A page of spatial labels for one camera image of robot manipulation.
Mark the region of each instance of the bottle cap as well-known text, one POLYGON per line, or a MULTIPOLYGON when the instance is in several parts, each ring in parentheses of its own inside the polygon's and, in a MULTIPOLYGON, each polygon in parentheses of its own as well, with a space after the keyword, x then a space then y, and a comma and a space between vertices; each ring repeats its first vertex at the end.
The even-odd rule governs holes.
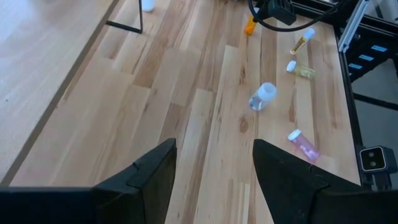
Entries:
POLYGON ((297 138, 297 136, 299 136, 301 134, 301 130, 296 129, 294 131, 291 132, 291 134, 289 136, 287 136, 287 139, 289 141, 293 141, 294 139, 297 138))
POLYGON ((277 89, 272 83, 263 83, 257 94, 262 101, 271 101, 277 94, 277 89))
POLYGON ((305 31, 304 33, 304 38, 306 38, 307 40, 311 39, 311 37, 315 34, 315 30, 312 28, 309 28, 305 31))
POLYGON ((294 68, 296 67, 296 64, 297 62, 295 60, 290 61, 286 67, 286 71, 293 72, 294 68))

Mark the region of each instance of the gray floor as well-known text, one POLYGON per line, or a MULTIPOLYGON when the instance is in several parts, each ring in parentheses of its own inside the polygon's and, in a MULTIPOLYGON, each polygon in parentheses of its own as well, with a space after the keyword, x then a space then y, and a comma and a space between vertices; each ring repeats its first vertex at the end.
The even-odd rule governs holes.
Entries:
MULTIPOLYGON (((353 84, 353 92, 398 104, 398 78, 392 60, 376 67, 353 84)), ((382 145, 394 150, 398 161, 398 111, 356 100, 359 125, 365 146, 382 145)), ((391 175, 398 189, 398 174, 391 175)))

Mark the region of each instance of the black bracket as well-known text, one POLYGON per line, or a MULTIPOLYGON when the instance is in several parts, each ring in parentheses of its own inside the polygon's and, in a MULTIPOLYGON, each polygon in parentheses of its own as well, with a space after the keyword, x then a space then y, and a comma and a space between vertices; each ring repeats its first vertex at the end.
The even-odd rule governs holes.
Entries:
POLYGON ((135 32, 138 34, 141 34, 142 31, 144 30, 144 26, 142 25, 142 0, 138 0, 138 5, 139 5, 139 23, 140 23, 140 28, 135 28, 131 26, 127 26, 124 24, 120 24, 118 22, 113 22, 113 21, 106 21, 106 24, 109 26, 117 27, 119 29, 124 29, 127 31, 135 32))

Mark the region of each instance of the wooden tabletop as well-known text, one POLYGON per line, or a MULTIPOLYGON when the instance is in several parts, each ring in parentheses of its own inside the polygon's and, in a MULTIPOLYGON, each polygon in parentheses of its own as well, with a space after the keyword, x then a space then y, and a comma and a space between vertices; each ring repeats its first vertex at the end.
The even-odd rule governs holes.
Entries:
MULTIPOLYGON (((137 14, 123 10, 136 4, 124 2, 121 20, 138 23, 137 14)), ((11 185, 92 186, 177 138, 166 223, 272 223, 252 163, 253 140, 304 158, 287 140, 297 128, 320 150, 317 166, 358 184, 332 26, 315 24, 314 38, 293 57, 289 50, 303 31, 258 26, 247 37, 247 18, 243 2, 169 0, 144 14, 142 35, 109 28, 11 185), (293 58, 317 71, 313 81, 285 71, 293 58), (263 82, 279 92, 255 112, 249 98, 263 82)), ((294 26, 305 22, 298 17, 294 26)))
POLYGON ((116 3, 0 1, 0 182, 28 153, 116 3))

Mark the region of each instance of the pink translucent bottle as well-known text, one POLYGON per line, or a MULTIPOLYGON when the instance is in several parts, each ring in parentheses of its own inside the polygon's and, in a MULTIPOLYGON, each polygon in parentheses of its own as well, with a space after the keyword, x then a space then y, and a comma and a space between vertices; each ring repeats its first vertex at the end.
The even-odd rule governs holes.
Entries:
POLYGON ((301 133, 299 129, 294 130, 287 139, 291 141, 297 149, 304 152, 310 161, 315 161, 321 156, 318 149, 301 133))

